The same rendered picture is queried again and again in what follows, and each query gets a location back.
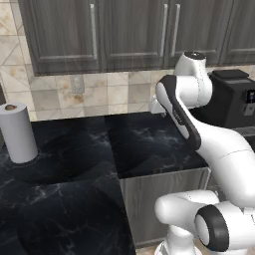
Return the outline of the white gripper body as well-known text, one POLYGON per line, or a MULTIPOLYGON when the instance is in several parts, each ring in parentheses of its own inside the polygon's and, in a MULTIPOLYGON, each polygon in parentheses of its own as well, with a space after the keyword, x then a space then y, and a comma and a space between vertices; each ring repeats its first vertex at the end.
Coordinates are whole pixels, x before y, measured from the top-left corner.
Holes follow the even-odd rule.
POLYGON ((158 102, 156 96, 153 96, 149 101, 148 109, 153 115, 161 115, 163 118, 166 116, 166 110, 158 102))

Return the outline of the black coffee machine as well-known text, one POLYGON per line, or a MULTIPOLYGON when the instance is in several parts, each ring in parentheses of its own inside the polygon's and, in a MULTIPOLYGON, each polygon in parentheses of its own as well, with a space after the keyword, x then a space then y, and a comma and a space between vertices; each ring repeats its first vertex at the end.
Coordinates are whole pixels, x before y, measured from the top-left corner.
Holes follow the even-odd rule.
POLYGON ((210 102, 200 108, 202 120, 223 128, 255 126, 255 81, 239 69, 214 70, 210 102))

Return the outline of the grey wood cupboard door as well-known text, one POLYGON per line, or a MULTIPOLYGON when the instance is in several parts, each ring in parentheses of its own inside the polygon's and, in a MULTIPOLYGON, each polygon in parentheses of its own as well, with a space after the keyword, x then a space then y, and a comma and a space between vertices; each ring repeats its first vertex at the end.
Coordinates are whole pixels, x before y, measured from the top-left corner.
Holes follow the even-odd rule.
POLYGON ((234 0, 219 65, 255 65, 255 0, 234 0))
POLYGON ((164 66, 173 68, 184 52, 198 52, 207 66, 217 66, 234 0, 169 0, 164 66), (180 4, 175 55, 171 57, 175 4, 180 4))
POLYGON ((96 0, 18 0, 36 76, 100 70, 96 0), (95 4, 98 58, 94 59, 90 4, 95 4))
POLYGON ((104 72, 161 68, 163 5, 169 0, 99 0, 104 72))

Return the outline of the grey wood base cupboard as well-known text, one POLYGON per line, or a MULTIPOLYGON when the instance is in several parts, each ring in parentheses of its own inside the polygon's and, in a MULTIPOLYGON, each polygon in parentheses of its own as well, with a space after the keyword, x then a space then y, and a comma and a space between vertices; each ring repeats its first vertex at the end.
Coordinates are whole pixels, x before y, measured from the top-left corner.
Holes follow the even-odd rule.
POLYGON ((125 178, 120 180, 128 223, 135 248, 159 243, 167 233, 154 213, 156 200, 168 193, 205 189, 207 167, 125 178))

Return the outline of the white paper towel roll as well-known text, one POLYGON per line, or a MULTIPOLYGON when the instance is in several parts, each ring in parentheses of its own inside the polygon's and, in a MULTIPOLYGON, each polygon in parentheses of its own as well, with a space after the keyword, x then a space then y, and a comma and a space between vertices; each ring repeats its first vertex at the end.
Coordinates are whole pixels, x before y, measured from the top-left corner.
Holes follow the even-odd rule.
POLYGON ((37 156, 38 149, 25 104, 0 106, 0 130, 14 163, 28 162, 37 156))

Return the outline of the grey wall socket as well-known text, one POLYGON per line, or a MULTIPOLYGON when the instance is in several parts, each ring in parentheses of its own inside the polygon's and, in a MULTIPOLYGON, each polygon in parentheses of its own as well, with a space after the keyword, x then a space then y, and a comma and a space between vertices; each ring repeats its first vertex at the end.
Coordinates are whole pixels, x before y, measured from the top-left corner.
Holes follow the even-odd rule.
POLYGON ((82 75, 74 75, 71 77, 71 88, 73 94, 82 94, 85 91, 82 75))

